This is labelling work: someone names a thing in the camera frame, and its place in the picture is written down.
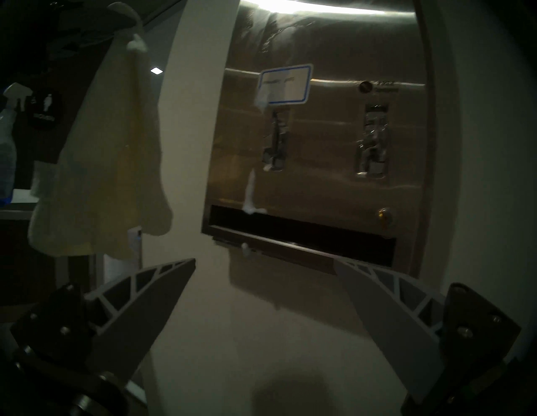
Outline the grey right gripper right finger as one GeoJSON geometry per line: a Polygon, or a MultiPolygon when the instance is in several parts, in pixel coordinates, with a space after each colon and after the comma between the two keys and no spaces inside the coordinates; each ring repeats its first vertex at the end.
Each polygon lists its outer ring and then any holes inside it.
{"type": "Polygon", "coordinates": [[[442,295],[383,267],[335,259],[335,273],[366,331],[405,386],[407,403],[464,403],[502,370],[521,332],[463,283],[442,295]]]}

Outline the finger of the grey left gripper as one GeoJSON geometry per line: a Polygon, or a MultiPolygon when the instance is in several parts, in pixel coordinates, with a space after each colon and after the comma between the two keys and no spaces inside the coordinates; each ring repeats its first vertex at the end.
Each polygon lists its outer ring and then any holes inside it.
{"type": "Polygon", "coordinates": [[[117,12],[121,15],[131,18],[135,22],[135,28],[138,32],[143,31],[143,21],[139,14],[128,4],[124,2],[110,3],[107,7],[108,10],[117,12]]]}

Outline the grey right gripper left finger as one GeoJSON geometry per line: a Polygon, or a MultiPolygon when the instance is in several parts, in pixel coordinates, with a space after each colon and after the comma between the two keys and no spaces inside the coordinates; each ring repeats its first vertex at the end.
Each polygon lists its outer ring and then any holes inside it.
{"type": "Polygon", "coordinates": [[[82,293],[68,283],[11,327],[21,365],[67,385],[111,373],[128,382],[164,329],[196,270],[194,258],[116,278],[82,293]]]}

